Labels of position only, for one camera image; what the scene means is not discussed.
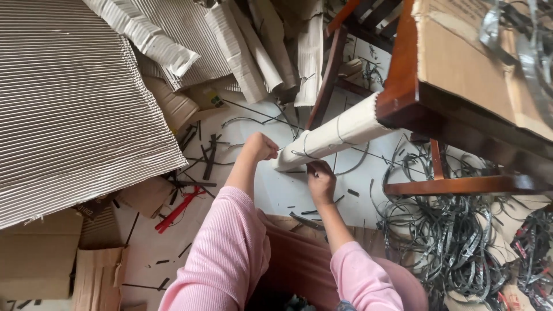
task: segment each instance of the pink sleeve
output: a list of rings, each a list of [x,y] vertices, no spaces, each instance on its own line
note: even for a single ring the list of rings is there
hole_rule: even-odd
[[[403,310],[390,277],[357,242],[342,245],[330,260],[340,299],[357,310]]]
[[[251,198],[223,187],[159,311],[243,310],[268,267],[265,230]]]

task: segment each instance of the white tile floor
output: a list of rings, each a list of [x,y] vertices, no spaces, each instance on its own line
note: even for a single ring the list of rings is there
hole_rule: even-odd
[[[367,43],[354,38],[346,46],[344,61],[356,57],[363,57],[374,63],[380,63],[378,65],[380,74],[383,79],[386,78],[390,62],[389,54],[376,47],[374,48],[374,52],[371,52]],[[371,89],[379,91],[382,89],[382,86],[374,82],[371,84]],[[281,147],[292,141],[293,134],[290,127],[277,121],[270,121],[266,125],[260,125],[249,120],[239,120],[221,128],[221,124],[226,120],[235,117],[250,117],[265,121],[268,117],[260,115],[258,112],[268,116],[277,116],[279,110],[271,101],[248,105],[242,94],[239,93],[221,92],[220,96],[240,106],[229,104],[228,111],[202,120],[202,141],[196,136],[185,151],[187,158],[200,158],[200,144],[207,145],[210,139],[209,136],[213,133],[222,134],[220,141],[230,142],[231,144],[243,143],[248,135],[256,131],[265,133]],[[358,103],[361,99],[355,94],[337,88],[332,95],[325,119],[329,120],[337,116],[345,109]],[[289,107],[286,110],[286,115],[292,123],[296,122],[293,108]],[[308,116],[309,109],[300,108],[300,126],[305,124]],[[371,141],[368,150],[369,154],[364,162],[356,170],[338,177],[335,198],[345,195],[345,198],[338,203],[338,208],[348,225],[375,228],[377,214],[369,197],[369,185],[371,179],[374,179],[373,199],[377,204],[384,202],[385,196],[382,193],[380,183],[388,165],[382,157],[390,160],[400,139],[403,141],[400,149],[412,148],[412,146],[405,143],[405,138],[402,138],[404,133],[409,134],[407,131],[396,131]],[[348,149],[338,154],[330,155],[324,160],[334,167],[336,173],[344,172],[359,162],[365,147],[365,144],[356,146],[359,150]],[[218,148],[216,161],[219,163],[234,161],[240,151],[239,148],[232,148],[222,152],[221,150],[224,148],[224,145],[220,145]],[[198,163],[187,170],[186,173],[196,180],[201,180],[204,169],[205,164]],[[231,169],[231,165],[215,166],[209,182],[217,183],[218,187],[208,188],[208,190],[216,195]],[[298,170],[305,171],[305,167],[298,168]],[[401,175],[403,174],[392,174],[390,181],[407,181]],[[420,180],[424,178],[423,174],[417,172],[413,172],[413,176]],[[183,180],[187,180],[187,177],[184,175],[180,177]],[[347,189],[358,192],[359,197],[348,194]],[[173,206],[178,206],[181,201],[182,198],[178,198]],[[194,240],[212,201],[213,199],[208,195],[202,195],[200,198],[194,199],[185,213],[179,216],[176,224],[168,228],[163,234],[157,233],[154,229],[154,226],[160,219],[146,219],[138,216],[136,211],[126,206],[114,209],[122,240],[128,242],[131,251],[125,285],[122,287],[123,307],[147,302],[148,311],[157,310],[164,293],[163,289],[159,291],[157,288],[167,277],[170,278],[170,281],[164,288],[167,288],[174,281],[176,270],[186,262],[190,248],[185,252],[183,250]],[[309,196],[305,173],[278,173],[270,167],[268,162],[260,163],[255,176],[255,204],[266,213],[279,215],[288,215],[291,210],[299,214],[302,211],[315,209]],[[163,207],[161,212],[163,214],[170,212],[169,199],[166,202],[166,207]],[[310,217],[312,219],[319,218],[316,214]],[[169,260],[169,262],[156,265],[156,262],[162,260]],[[15,306],[17,307],[21,303],[16,302]],[[24,310],[65,311],[70,310],[70,307],[70,300],[51,300],[43,301],[40,306],[34,306],[33,303],[30,303]],[[12,304],[4,304],[3,308],[3,310],[11,310]]]

